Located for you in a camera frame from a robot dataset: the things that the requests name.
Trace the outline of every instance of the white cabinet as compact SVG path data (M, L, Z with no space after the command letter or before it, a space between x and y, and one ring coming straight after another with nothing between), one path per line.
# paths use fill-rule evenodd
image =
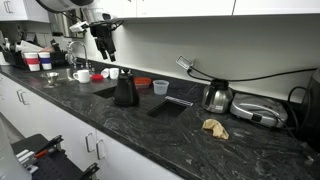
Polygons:
M177 175L97 130L97 151L104 180L178 180Z
M36 109L33 134L40 133L48 140L62 135L62 148L66 150L68 158L82 171L98 162L95 128L34 93L32 102L33 109Z
M137 16L231 16L234 2L234 0L137 0Z
M3 76L2 86L5 89L3 115L13 124L23 136L34 135L34 113L32 95L29 90Z
M35 0L0 0L0 21L49 22L48 12Z
M62 135L62 148L82 171L96 162L100 180L181 179L0 74L0 95L3 87L10 92L4 93L4 103L0 96L0 105L8 109L5 117L24 136L40 133L50 140Z
M101 1L105 10L118 18L136 18L136 0L103 0Z
M6 98L6 89L3 86L5 84L5 78L2 74L0 74L0 112L2 114L6 111L6 104L5 104L5 98Z
M320 13L319 0L237 0L234 15Z

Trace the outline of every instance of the black kettle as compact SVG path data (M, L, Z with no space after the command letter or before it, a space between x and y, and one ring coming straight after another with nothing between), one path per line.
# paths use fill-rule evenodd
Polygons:
M124 73L119 75L118 85L114 92L114 103L118 106L134 106L139 103L139 94L129 69L123 69Z

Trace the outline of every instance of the drawer handle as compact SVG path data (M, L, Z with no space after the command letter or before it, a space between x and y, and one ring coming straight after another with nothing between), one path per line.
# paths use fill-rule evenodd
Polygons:
M19 98L19 101L22 102L22 101L21 101L21 98L20 98L20 93L19 93L20 91L22 91L22 90L19 89L19 90L17 91L17 96L18 96L18 98Z
M3 2L4 8L6 8L6 12L9 13L8 8L7 8L7 1Z
M22 94L25 94L26 92L22 92L22 93L20 93L20 95L21 95L21 101L22 101L22 103L24 104L24 105L29 105L29 103L26 103L26 101L23 99L23 95Z
M100 139L100 140L97 142L97 144L96 144L96 148L97 148L97 158L98 158L98 160L101 160L101 159L105 158L105 156L103 156L102 158L100 158L99 143L102 142L102 141L103 141L103 139Z
M8 13L13 13L13 12L10 10L9 2L10 2L10 1L6 1L7 8L8 8Z
M86 145L87 145L87 151L88 151L88 153L94 151L94 149L90 150L90 148L89 148L89 140L88 140L88 137L89 137L90 135L93 135L93 134L92 134L92 133L89 133L89 134L86 135L86 138L85 138L85 139L86 139Z

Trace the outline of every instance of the kitchen counter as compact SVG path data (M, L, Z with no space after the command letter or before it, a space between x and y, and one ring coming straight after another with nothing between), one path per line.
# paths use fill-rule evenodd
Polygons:
M231 114L213 114L201 108L195 94L203 86L171 79L168 95L194 102L172 121L147 112L165 101L153 89L139 90L140 104L117 107L112 98L93 92L116 86L115 80L79 84L64 82L46 89L38 73L2 66L0 72L40 97L99 129L184 179L320 179L320 156L284 130L239 120ZM215 139L203 130L203 121L217 119L228 140ZM307 153L314 159L308 161Z

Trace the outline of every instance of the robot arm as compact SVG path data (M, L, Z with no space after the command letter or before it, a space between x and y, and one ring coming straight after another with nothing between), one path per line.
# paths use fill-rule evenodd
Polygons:
M88 24L109 21L112 22L116 16L103 8L101 0L36 0L44 9L52 13L62 13L74 9L82 9Z
M62 13L81 8L87 22L78 22L70 27L72 32L83 32L90 28L95 38L97 49L101 52L103 59L115 61L115 46L112 40L112 31L122 24L116 16L111 15L103 7L102 0L36 0L44 9L52 13Z

